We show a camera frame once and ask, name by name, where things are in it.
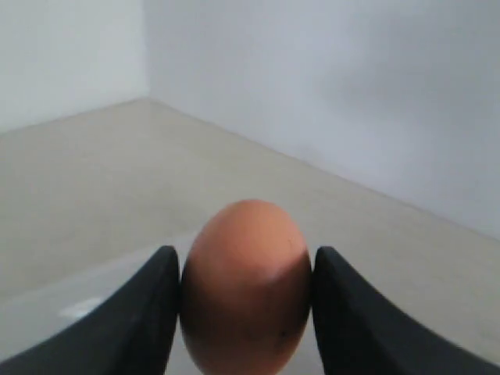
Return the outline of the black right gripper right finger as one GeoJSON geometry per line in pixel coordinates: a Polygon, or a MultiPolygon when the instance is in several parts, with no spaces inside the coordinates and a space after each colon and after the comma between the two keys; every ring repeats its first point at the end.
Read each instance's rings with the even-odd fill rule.
{"type": "Polygon", "coordinates": [[[497,374],[384,297],[334,248],[318,248],[312,319],[326,374],[497,374]]]}

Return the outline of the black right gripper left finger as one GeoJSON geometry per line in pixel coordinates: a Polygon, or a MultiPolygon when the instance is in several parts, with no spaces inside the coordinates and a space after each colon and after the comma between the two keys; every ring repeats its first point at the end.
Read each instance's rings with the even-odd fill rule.
{"type": "Polygon", "coordinates": [[[173,246],[160,247],[83,319],[1,363],[3,374],[163,374],[180,305],[173,246]]]}

